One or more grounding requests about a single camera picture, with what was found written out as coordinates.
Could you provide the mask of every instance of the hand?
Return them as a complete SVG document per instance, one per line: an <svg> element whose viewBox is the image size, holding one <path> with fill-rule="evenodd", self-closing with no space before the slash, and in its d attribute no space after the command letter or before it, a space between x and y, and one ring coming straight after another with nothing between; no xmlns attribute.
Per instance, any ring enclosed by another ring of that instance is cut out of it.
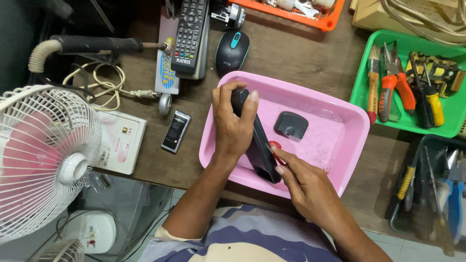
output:
<svg viewBox="0 0 466 262"><path fill-rule="evenodd" d="M327 172L294 154L278 148L274 148L273 151L289 166L288 168L279 165L275 170L283 178L289 189L291 201L302 216L329 234L338 225L346 223L345 218L352 217L341 203L327 177Z"/></svg>
<svg viewBox="0 0 466 262"><path fill-rule="evenodd" d="M233 113L232 90L246 86L244 82L233 81L212 90L215 154L216 157L233 160L234 164L251 144L254 119L259 106L259 93L252 91L244 102L241 118Z"/></svg>

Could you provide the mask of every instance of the green plastic tray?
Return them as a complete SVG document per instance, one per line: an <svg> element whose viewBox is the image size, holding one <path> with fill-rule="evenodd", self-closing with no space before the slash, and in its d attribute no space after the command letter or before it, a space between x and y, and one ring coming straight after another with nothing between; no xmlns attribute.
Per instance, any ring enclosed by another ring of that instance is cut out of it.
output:
<svg viewBox="0 0 466 262"><path fill-rule="evenodd" d="M397 41L398 56L401 59L403 68L406 68L408 63L408 55L412 51L419 51L427 55L441 55L451 58L458 63L460 68L466 69L466 48L451 47L436 44L424 38L413 35L393 32L389 30L379 30L374 32L367 41L366 49L361 60L361 65L357 72L356 81L354 83L353 92L351 93L351 104L357 105L367 111L367 96L369 93L369 81L367 78L367 58L369 57L372 43L382 47L384 42L387 43L388 49L393 48L393 41ZM377 87L378 95L380 96L380 80ZM397 91L393 92L393 99L396 100L398 108L401 111L401 118L398 122L381 123L378 119L377 124L403 129L419 134L435 134L446 138L456 136L466 118L466 81L461 85L459 92L449 98L440 98L442 103L445 123L442 126L430 129L422 129L417 125L418 117L416 114L409 115L403 109L403 103Z"/></svg>

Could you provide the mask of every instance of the black mouse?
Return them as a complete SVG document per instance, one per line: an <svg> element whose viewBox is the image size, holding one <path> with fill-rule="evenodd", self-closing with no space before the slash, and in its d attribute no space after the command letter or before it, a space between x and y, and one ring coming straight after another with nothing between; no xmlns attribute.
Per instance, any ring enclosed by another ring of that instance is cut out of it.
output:
<svg viewBox="0 0 466 262"><path fill-rule="evenodd" d="M240 31L227 31L220 39L215 54L215 67L220 77L237 71L249 50L249 37Z"/></svg>

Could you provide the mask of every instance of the electric fan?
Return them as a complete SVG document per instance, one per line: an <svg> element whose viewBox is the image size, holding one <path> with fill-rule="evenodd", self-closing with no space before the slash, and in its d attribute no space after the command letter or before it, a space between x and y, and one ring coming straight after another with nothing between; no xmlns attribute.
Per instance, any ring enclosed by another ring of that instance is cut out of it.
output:
<svg viewBox="0 0 466 262"><path fill-rule="evenodd" d="M97 113L72 91L36 85L0 97L0 244L67 208L101 140Z"/></svg>
<svg viewBox="0 0 466 262"><path fill-rule="evenodd" d="M84 247L79 240L60 240L52 244L37 262L82 262L84 261Z"/></svg>

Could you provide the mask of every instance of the wooden desk surface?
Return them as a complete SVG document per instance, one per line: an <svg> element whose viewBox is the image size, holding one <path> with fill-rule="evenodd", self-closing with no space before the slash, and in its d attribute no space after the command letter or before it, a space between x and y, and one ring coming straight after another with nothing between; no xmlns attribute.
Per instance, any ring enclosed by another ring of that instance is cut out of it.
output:
<svg viewBox="0 0 466 262"><path fill-rule="evenodd" d="M251 47L241 70L349 101L359 63L371 34L351 26L349 4L347 0L335 30L330 32L321 32L316 28L247 9L241 31L249 36ZM129 37L157 42L160 7L146 1L141 1L141 5L136 11ZM187 189L203 171L198 152L211 104L210 91L219 82L214 58L222 35L220 31L210 31L206 77L203 81L182 82L181 92L173 99L169 117L159 115L157 101L121 100L121 112L147 119L143 143L131 178ZM154 88L156 52L149 50L139 55L123 55L121 59L127 77L124 84L126 90ZM103 70L100 75L117 79L115 73L111 70L108 72L106 74ZM162 150L160 145L175 109L191 115L192 119L178 153L171 154ZM391 235L394 232L383 217L409 145L408 142L397 140L398 136L397 129L380 125L370 128L359 162L341 197L359 226ZM233 182L227 184L222 196L264 206L291 206L288 199Z"/></svg>

